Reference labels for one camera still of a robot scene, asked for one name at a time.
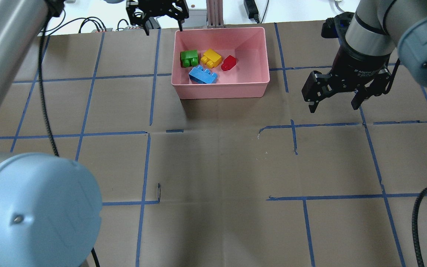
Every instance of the pink plastic bin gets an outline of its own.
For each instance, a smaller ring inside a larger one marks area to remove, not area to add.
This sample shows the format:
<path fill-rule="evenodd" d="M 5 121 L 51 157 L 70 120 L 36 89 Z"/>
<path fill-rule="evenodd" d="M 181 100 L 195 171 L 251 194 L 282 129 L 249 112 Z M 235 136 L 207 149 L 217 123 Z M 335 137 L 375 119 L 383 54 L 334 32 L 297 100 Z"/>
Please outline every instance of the pink plastic bin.
<path fill-rule="evenodd" d="M 220 54 L 222 60 L 232 55 L 237 59 L 237 64 L 229 71 L 222 71 L 222 64 L 210 69 L 218 74 L 217 82 L 198 84 L 189 79 L 192 67 L 181 67 L 180 52 L 197 50 L 200 59 L 207 49 Z M 191 29 L 176 32 L 171 83 L 180 99 L 260 98 L 268 82 L 264 28 Z"/>

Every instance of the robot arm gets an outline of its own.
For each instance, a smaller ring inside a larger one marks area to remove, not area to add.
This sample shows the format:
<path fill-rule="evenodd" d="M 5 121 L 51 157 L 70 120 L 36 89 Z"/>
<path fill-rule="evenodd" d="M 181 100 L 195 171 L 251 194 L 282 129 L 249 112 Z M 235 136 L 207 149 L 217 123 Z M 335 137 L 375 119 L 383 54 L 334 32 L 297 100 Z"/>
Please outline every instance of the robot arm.
<path fill-rule="evenodd" d="M 152 26 L 151 17 L 172 17 L 178 21 L 181 31 L 184 20 L 189 18 L 189 9 L 184 0 L 126 0 L 126 12 L 131 25 L 139 25 L 146 35 L 149 35 L 149 25 Z"/>
<path fill-rule="evenodd" d="M 339 38 L 341 46 L 332 70 L 311 72 L 302 89 L 312 113 L 336 93 L 357 91 L 354 109 L 371 96 L 388 93 L 387 64 L 395 47 L 413 78 L 427 87 L 427 1 L 362 0 L 355 14 L 328 19 L 322 36 Z"/>

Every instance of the brown cardboard surface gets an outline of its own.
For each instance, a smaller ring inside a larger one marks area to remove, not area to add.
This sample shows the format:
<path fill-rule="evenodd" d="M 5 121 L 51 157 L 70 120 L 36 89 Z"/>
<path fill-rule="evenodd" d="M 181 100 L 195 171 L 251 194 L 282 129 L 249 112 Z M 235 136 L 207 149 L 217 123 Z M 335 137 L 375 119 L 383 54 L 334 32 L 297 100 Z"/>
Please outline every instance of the brown cardboard surface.
<path fill-rule="evenodd" d="M 321 26 L 264 25 L 271 81 L 249 99 L 179 100 L 173 29 L 50 38 L 49 118 L 61 154 L 100 185 L 103 266 L 413 266 L 427 89 L 400 67 L 362 110 L 343 93 L 310 114 L 302 86 L 338 49 Z M 0 110 L 0 151 L 50 153 L 33 50 Z"/>

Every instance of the lego brick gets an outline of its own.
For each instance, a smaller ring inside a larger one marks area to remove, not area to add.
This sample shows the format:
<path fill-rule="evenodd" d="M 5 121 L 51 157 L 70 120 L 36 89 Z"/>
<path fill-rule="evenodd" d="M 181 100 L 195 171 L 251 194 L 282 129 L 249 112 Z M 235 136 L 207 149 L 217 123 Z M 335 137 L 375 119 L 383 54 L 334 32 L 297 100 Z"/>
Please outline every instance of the lego brick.
<path fill-rule="evenodd" d="M 228 71 L 228 70 L 231 70 L 236 64 L 237 64 L 237 59 L 232 55 L 230 55 L 230 56 L 227 56 L 227 58 L 224 60 L 224 63 L 222 64 L 221 68 L 223 71 Z"/>
<path fill-rule="evenodd" d="M 200 60 L 209 68 L 214 68 L 222 62 L 222 56 L 217 54 L 217 52 L 213 51 L 212 49 L 208 49 L 205 51 Z"/>
<path fill-rule="evenodd" d="M 199 64 L 197 50 L 182 51 L 181 62 L 183 67 L 197 66 Z"/>
<path fill-rule="evenodd" d="M 189 72 L 189 77 L 197 83 L 215 83 L 218 75 L 215 72 L 210 72 L 208 69 L 202 68 L 202 66 L 196 66 Z"/>

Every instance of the black cable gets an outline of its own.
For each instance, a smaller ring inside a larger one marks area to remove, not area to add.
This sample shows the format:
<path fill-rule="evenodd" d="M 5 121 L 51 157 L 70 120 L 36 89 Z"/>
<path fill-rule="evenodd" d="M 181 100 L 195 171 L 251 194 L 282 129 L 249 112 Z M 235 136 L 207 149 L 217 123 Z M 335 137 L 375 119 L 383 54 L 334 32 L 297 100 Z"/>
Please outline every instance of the black cable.
<path fill-rule="evenodd" d="M 65 20 L 65 18 L 66 18 L 67 12 L 65 11 L 65 9 L 63 9 L 62 11 L 64 12 L 64 17 L 62 18 L 62 20 L 61 20 L 61 22 L 59 23 L 59 25 L 57 25 L 57 26 L 53 27 L 52 29 L 48 29 L 48 30 L 46 30 L 46 32 L 50 32 L 51 30 L 55 30 L 57 27 L 59 27 L 60 25 L 62 25 L 62 24 L 63 24 L 63 22 L 64 22 L 64 20 Z"/>
<path fill-rule="evenodd" d="M 52 129 L 50 128 L 49 117 L 47 115 L 47 107 L 46 107 L 46 97 L 44 95 L 44 83 L 42 80 L 42 53 L 44 51 L 44 42 L 46 40 L 46 29 L 47 24 L 49 24 L 49 20 L 52 17 L 51 13 L 47 14 L 47 19 L 42 29 L 42 37 L 40 39 L 39 44 L 39 88 L 40 88 L 40 101 L 42 105 L 42 115 L 44 116 L 44 123 L 46 124 L 47 135 L 49 137 L 50 145 L 52 146 L 52 151 L 56 157 L 59 156 L 59 152 L 57 150 L 56 142 L 54 140 L 54 136 L 52 135 Z"/>
<path fill-rule="evenodd" d="M 265 12 L 263 12 L 263 17 L 261 18 L 260 23 L 263 23 L 263 20 L 265 20 L 265 15 L 266 15 L 266 11 L 268 10 L 268 6 L 269 6 L 269 0 L 268 2 L 266 2 Z"/>
<path fill-rule="evenodd" d="M 87 19 L 97 19 L 97 20 L 99 20 L 100 21 L 100 23 L 102 24 L 101 26 L 100 26 L 100 28 L 103 28 L 103 29 L 105 29 L 105 32 L 107 31 L 107 29 L 106 29 L 106 26 L 105 26 L 105 24 L 103 23 L 103 21 L 102 20 L 100 20 L 100 18 L 99 17 L 87 17 Z"/>
<path fill-rule="evenodd" d="M 421 191 L 415 201 L 413 207 L 413 215 L 411 216 L 411 231 L 413 233 L 413 245 L 415 246 L 416 261 L 418 267 L 424 267 L 423 257 L 421 255 L 420 237 L 418 235 L 418 211 L 420 210 L 420 204 L 424 196 L 427 195 L 427 188 Z"/>
<path fill-rule="evenodd" d="M 92 256 L 93 256 L 93 260 L 95 261 L 95 266 L 100 267 L 100 262 L 98 262 L 98 257 L 95 253 L 95 248 L 92 248 Z"/>
<path fill-rule="evenodd" d="M 343 9 L 341 9 L 341 8 L 339 7 L 339 2 L 337 2 L 336 0 L 334 0 L 334 3 L 335 3 L 335 7 L 337 7 L 337 9 L 338 9 L 340 12 L 342 12 L 342 13 L 344 13 L 344 12 L 345 12 Z"/>
<path fill-rule="evenodd" d="M 401 64 L 400 59 L 397 59 L 397 61 L 395 63 L 395 67 L 393 68 L 393 71 L 391 73 L 390 82 L 388 83 L 388 87 L 383 93 L 384 95 L 386 95 L 387 93 L 390 93 L 391 86 L 393 85 L 393 81 L 395 80 L 396 72 L 398 71 L 398 67 L 400 66 L 400 64 Z"/>
<path fill-rule="evenodd" d="M 57 150 L 57 145 L 56 145 L 56 142 L 54 140 L 54 136 L 52 134 L 52 129 L 50 128 L 49 116 L 47 115 L 46 98 L 45 98 L 45 95 L 44 95 L 44 83 L 43 83 L 43 80 L 42 80 L 42 54 L 44 52 L 44 42 L 46 40 L 47 25 L 49 24 L 49 20 L 51 19 L 51 17 L 52 17 L 52 14 L 49 11 L 47 13 L 46 22 L 44 23 L 44 27 L 42 29 L 42 37 L 40 39 L 40 44 L 39 44 L 39 64 L 38 64 L 38 68 L 39 68 L 39 86 L 40 86 L 40 100 L 41 100 L 41 104 L 42 104 L 42 114 L 44 116 L 44 122 L 46 124 L 47 135 L 49 136 L 49 140 L 50 140 L 50 143 L 52 145 L 52 150 L 54 152 L 54 155 L 56 157 L 58 157 L 59 156 L 59 152 Z M 100 267 L 100 262 L 98 261 L 98 257 L 96 255 L 94 247 L 92 248 L 92 257 L 93 257 L 93 260 L 95 261 L 95 266 L 96 267 Z"/>
<path fill-rule="evenodd" d="M 151 29 L 154 29 L 153 23 L 151 22 L 151 20 L 148 20 L 149 24 L 151 24 Z"/>
<path fill-rule="evenodd" d="M 101 25 L 100 25 L 100 24 L 98 24 L 98 22 L 97 22 L 96 20 L 85 19 L 85 20 L 82 22 L 82 24 L 80 25 L 80 28 L 78 29 L 78 33 L 81 33 L 81 32 L 82 32 L 82 28 L 83 28 L 83 26 L 85 25 L 85 23 L 87 23 L 87 22 L 93 22 L 93 23 L 95 24 L 95 27 L 96 27 L 97 32 L 100 32 L 100 27 L 101 27 Z"/>
<path fill-rule="evenodd" d="M 51 36 L 54 34 L 54 32 L 57 32 L 58 30 L 62 29 L 63 27 L 65 27 L 67 24 L 72 23 L 72 22 L 76 22 L 77 20 L 85 20 L 86 17 L 78 17 L 76 19 L 70 20 L 69 22 L 67 22 L 66 24 L 58 27 L 56 30 L 54 30 L 53 32 L 49 33 L 47 36 Z"/>
<path fill-rule="evenodd" d="M 116 30 L 118 31 L 118 29 L 120 29 L 120 23 L 121 22 L 126 22 L 126 25 L 129 27 L 129 22 L 127 21 L 127 20 L 125 20 L 125 19 L 121 19 L 119 22 L 118 22 L 118 24 L 117 24 L 117 26 L 116 26 Z"/>

